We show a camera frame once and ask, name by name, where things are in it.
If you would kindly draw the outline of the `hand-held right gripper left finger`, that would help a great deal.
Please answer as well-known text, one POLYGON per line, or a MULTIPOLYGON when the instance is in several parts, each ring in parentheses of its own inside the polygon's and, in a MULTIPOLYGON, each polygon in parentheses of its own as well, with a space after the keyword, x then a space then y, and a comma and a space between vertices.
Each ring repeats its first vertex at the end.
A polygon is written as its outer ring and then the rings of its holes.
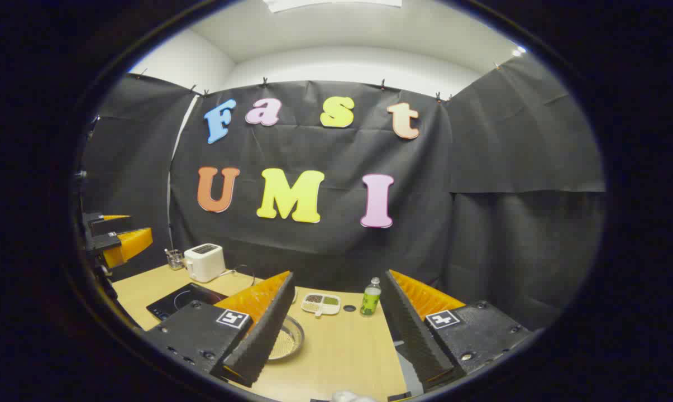
POLYGON ((294 275, 285 271, 216 304, 185 300, 145 339, 191 371, 250 387, 270 356, 294 293, 294 275))

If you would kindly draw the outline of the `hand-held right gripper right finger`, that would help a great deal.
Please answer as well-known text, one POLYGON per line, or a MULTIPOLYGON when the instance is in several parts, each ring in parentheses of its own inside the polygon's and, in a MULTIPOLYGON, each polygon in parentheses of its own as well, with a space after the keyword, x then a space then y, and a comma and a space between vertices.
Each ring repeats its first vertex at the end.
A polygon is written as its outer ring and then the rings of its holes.
POLYGON ((380 303, 425 391, 492 366, 532 335, 489 301, 466 304, 395 270, 383 274, 380 287, 380 303))

